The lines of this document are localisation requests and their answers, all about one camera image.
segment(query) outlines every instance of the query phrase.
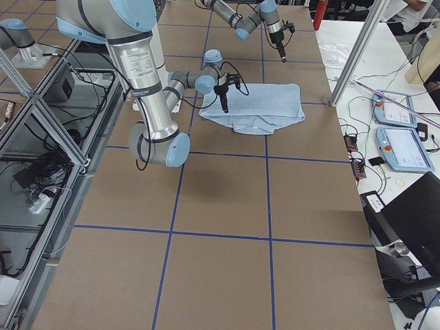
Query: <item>small black device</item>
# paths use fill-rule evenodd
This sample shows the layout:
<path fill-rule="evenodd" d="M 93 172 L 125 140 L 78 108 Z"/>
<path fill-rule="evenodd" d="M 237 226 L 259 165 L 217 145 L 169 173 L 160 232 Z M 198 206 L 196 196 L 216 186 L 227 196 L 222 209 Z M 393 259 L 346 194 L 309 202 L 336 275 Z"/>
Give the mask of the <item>small black device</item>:
<path fill-rule="evenodd" d="M 419 138 L 421 141 L 425 142 L 428 140 L 428 125 L 423 122 L 417 123 L 416 131 L 419 134 Z"/>
<path fill-rule="evenodd" d="M 385 161 L 382 157 L 374 157 L 374 158 L 370 158 L 368 160 L 368 162 L 370 163 L 371 166 L 377 166 L 377 165 L 382 165 L 385 164 Z"/>

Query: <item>screen display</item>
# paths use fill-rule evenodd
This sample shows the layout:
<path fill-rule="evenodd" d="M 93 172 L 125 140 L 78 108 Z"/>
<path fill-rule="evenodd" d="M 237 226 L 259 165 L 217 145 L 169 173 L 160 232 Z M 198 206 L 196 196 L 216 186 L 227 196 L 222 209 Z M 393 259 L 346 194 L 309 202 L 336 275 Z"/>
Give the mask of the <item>screen display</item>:
<path fill-rule="evenodd" d="M 405 107 L 409 107 L 408 99 L 406 96 L 397 95 L 393 93 L 384 93 L 384 95 L 391 100 L 404 105 Z M 384 100 L 384 113 L 385 118 L 387 120 L 392 120 L 393 122 L 403 122 L 405 124 L 411 124 L 411 115 L 407 110 L 402 109 L 396 104 L 391 102 L 387 102 Z"/>
<path fill-rule="evenodd" d="M 421 152 L 412 131 L 406 129 L 385 129 L 397 164 L 403 167 L 427 168 L 425 156 Z"/>

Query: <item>aluminum extrusion post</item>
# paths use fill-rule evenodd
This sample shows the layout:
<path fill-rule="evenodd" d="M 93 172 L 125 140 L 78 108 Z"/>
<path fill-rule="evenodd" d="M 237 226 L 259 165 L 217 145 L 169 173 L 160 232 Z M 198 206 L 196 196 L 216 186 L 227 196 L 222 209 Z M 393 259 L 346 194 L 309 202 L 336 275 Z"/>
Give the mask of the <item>aluminum extrusion post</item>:
<path fill-rule="evenodd" d="M 4 70 L 6 75 L 17 86 L 21 95 L 28 98 L 32 97 L 32 88 L 26 82 L 22 75 L 15 69 L 14 65 L 9 61 L 6 53 L 0 48 L 0 68 Z"/>
<path fill-rule="evenodd" d="M 370 38 L 372 37 L 374 31 L 376 30 L 377 24 L 379 23 L 380 17 L 384 12 L 388 2 L 390 0 L 375 0 L 370 13 L 368 14 L 364 26 L 359 33 L 359 36 L 351 50 L 349 59 L 347 60 L 344 69 L 336 83 L 335 89 L 331 94 L 330 106 L 335 107 L 338 105 L 342 94 L 344 93 L 347 85 L 350 82 L 353 72 L 355 71 L 358 63 L 365 51 L 366 46 L 369 44 Z"/>

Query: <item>shirt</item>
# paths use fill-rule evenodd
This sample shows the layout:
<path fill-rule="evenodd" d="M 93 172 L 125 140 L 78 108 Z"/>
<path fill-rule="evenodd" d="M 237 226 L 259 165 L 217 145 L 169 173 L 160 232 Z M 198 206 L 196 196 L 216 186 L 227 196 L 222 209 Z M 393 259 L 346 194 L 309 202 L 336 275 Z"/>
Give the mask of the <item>shirt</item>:
<path fill-rule="evenodd" d="M 424 17 L 429 6 L 431 6 L 432 0 L 419 0 L 421 2 L 426 2 L 425 7 L 416 12 L 409 5 L 398 12 L 392 19 L 396 22 L 400 22 L 404 26 L 405 32 L 411 31 L 413 28 L 419 25 L 420 20 Z"/>

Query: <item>folded cloth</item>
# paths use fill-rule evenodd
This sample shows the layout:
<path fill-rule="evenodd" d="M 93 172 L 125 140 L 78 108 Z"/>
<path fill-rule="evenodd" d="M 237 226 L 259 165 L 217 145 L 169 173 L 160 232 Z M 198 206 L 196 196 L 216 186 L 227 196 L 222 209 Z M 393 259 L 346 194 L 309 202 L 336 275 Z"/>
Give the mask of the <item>folded cloth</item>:
<path fill-rule="evenodd" d="M 229 113 L 221 109 L 220 98 L 199 115 L 226 127 L 232 127 L 237 133 L 269 135 L 280 129 L 305 120 L 301 108 L 300 87 L 295 84 L 246 84 L 249 96 L 230 87 L 228 96 Z M 212 91 L 203 98 L 206 107 L 214 101 Z"/>

